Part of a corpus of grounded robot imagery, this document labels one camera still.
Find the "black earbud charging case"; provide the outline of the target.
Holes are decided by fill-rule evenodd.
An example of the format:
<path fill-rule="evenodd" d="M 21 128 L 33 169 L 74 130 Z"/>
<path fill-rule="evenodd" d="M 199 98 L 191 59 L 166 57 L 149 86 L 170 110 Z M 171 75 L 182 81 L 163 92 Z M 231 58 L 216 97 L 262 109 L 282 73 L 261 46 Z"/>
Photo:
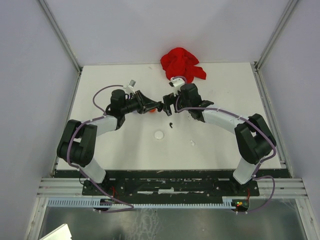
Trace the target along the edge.
<path fill-rule="evenodd" d="M 161 101 L 159 101 L 157 103 L 156 109 L 157 109 L 158 112 L 161 112 L 164 109 L 164 104 Z"/>

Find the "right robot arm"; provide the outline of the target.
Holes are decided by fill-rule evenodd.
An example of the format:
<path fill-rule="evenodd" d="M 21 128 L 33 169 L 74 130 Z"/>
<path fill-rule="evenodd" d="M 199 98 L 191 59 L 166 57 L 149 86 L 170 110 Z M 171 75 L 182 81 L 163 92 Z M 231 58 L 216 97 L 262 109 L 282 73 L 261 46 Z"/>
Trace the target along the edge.
<path fill-rule="evenodd" d="M 241 159 L 229 183 L 231 193 L 242 195 L 248 189 L 248 182 L 255 176 L 264 161 L 276 153 L 276 140 L 265 119 L 260 114 L 241 116 L 203 100 L 195 84 L 186 84 L 182 78 L 169 82 L 173 93 L 163 97 L 164 112 L 172 115 L 187 111 L 197 121 L 218 126 L 235 135 Z"/>

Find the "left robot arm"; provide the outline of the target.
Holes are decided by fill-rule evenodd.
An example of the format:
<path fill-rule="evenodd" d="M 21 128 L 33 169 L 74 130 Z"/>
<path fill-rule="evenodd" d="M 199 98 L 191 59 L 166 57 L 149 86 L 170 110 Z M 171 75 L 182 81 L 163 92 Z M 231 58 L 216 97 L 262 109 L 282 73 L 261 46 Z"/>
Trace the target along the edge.
<path fill-rule="evenodd" d="M 111 189 L 107 172 L 94 159 L 96 138 L 122 127 L 125 115 L 137 112 L 145 114 L 152 110 L 162 111 L 164 104 L 146 97 L 141 91 L 125 93 L 122 89 L 112 91 L 110 104 L 102 116 L 84 122 L 71 119 L 67 122 L 57 147 L 57 156 L 94 182 L 93 189 L 106 195 Z"/>

